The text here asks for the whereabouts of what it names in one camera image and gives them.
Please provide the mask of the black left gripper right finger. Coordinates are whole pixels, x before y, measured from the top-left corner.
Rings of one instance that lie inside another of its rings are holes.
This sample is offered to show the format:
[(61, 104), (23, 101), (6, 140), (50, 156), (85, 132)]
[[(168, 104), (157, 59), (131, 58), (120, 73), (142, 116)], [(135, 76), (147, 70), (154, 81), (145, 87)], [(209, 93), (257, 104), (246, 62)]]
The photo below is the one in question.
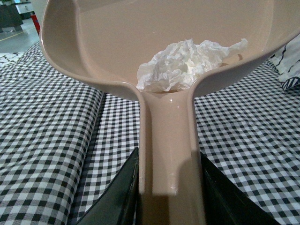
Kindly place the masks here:
[(203, 153), (204, 200), (209, 225), (278, 225), (252, 202)]

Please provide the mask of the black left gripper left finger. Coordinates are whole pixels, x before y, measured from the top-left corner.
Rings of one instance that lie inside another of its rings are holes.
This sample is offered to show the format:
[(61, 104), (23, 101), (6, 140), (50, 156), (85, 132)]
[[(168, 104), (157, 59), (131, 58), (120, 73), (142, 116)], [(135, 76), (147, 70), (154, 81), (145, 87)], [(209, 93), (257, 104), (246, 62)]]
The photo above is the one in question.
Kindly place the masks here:
[(134, 148), (112, 182), (78, 225), (132, 225), (138, 190), (139, 149)]

